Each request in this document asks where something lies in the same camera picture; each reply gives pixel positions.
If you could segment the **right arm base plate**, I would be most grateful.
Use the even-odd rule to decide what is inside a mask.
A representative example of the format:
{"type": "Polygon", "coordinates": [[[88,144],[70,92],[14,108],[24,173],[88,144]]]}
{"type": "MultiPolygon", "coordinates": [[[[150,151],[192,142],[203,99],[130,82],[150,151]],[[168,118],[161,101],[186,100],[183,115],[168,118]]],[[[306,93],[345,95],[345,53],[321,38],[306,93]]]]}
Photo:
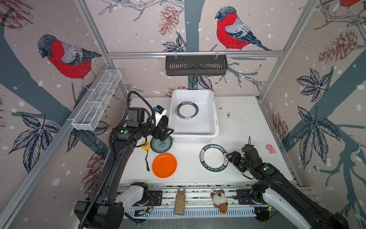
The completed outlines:
{"type": "Polygon", "coordinates": [[[251,189],[237,189],[235,199],[238,200],[239,205],[257,205],[252,200],[251,189]]]}

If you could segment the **teal floral patterned plate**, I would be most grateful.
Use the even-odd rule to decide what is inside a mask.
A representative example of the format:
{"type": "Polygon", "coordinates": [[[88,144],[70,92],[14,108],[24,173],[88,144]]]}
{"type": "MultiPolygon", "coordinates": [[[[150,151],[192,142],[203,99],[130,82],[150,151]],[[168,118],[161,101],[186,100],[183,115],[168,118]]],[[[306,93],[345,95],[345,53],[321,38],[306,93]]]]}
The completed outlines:
{"type": "Polygon", "coordinates": [[[152,151],[155,153],[165,153],[172,147],[173,139],[170,136],[164,141],[152,138],[150,145],[152,151]]]}

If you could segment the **large green rim plate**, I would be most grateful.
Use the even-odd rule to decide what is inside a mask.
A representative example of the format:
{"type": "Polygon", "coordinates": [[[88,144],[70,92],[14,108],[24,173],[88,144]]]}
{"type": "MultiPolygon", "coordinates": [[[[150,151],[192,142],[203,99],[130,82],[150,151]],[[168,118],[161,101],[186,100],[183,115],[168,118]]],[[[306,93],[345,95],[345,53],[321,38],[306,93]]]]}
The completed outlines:
{"type": "Polygon", "coordinates": [[[201,149],[200,162],[210,172],[221,172],[227,168],[227,152],[220,145],[208,144],[201,149]]]}

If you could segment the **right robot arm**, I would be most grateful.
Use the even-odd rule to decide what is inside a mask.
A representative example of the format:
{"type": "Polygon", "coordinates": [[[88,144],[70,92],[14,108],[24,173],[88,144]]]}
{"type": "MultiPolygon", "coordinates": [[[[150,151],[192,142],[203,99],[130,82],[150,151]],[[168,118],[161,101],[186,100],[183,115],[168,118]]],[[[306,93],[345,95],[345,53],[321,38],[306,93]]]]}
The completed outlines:
{"type": "Polygon", "coordinates": [[[226,155],[241,173],[250,172],[257,182],[252,185],[252,201],[271,205],[299,229],[348,229],[348,221],[340,213],[331,213],[312,201],[291,184],[272,164],[264,163],[257,149],[250,144],[241,152],[226,155]]]}

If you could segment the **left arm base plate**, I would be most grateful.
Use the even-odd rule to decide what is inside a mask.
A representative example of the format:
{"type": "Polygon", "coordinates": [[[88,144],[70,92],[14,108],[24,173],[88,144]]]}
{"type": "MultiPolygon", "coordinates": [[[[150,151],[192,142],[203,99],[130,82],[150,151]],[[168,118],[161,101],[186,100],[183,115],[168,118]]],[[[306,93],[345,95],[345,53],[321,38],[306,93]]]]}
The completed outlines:
{"type": "Polygon", "coordinates": [[[146,202],[135,203],[134,207],[144,206],[161,206],[162,205],[163,192],[161,190],[149,191],[149,198],[146,202]]]}

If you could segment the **green red rim plate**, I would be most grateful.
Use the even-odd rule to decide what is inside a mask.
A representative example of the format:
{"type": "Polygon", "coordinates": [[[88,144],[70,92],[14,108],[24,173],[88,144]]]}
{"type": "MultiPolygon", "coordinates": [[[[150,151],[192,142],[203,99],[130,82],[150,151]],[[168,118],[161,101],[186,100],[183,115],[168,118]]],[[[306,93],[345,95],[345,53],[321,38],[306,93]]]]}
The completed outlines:
{"type": "Polygon", "coordinates": [[[177,106],[175,112],[179,118],[189,120],[197,116],[199,108],[195,103],[185,101],[177,106]]]}

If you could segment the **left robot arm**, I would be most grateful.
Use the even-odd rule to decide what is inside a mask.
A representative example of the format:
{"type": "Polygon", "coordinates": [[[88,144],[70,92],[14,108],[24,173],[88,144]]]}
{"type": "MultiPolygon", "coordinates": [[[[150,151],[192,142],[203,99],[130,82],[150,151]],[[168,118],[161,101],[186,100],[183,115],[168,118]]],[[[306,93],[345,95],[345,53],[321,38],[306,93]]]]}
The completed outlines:
{"type": "Polygon", "coordinates": [[[149,199],[146,183],[133,182],[116,202],[119,182],[134,149],[141,138],[152,136],[166,140],[174,130],[168,127],[169,119],[161,114],[162,107],[148,110],[141,107],[127,109],[122,121],[109,136],[110,153],[101,176],[86,200],[78,201],[74,213],[79,219],[79,229],[118,229],[125,213],[134,204],[145,204],[149,199]]]}

